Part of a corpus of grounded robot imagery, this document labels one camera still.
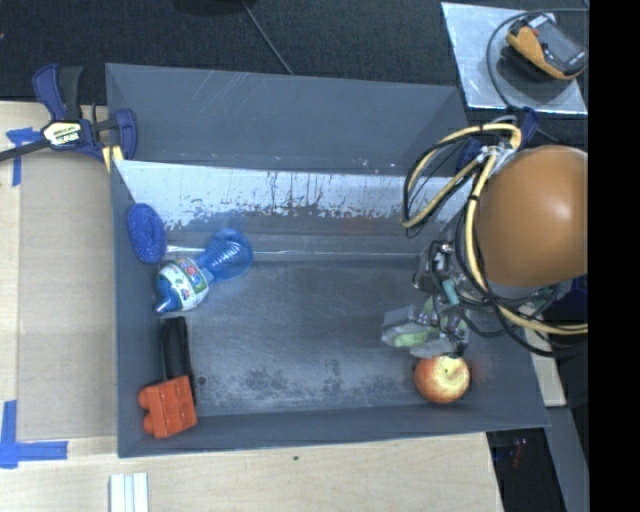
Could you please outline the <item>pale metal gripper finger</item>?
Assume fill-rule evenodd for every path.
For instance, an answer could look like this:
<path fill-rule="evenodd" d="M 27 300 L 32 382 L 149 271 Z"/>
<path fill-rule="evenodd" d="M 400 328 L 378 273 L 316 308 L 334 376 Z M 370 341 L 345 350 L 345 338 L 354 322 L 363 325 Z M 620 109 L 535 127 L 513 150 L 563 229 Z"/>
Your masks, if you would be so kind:
<path fill-rule="evenodd" d="M 416 332 L 431 327 L 431 314 L 416 306 L 406 306 L 384 315 L 382 331 Z"/>
<path fill-rule="evenodd" d="M 440 356 L 462 357 L 467 343 L 459 340 L 434 339 L 410 349 L 410 354 L 416 358 L 434 358 Z"/>

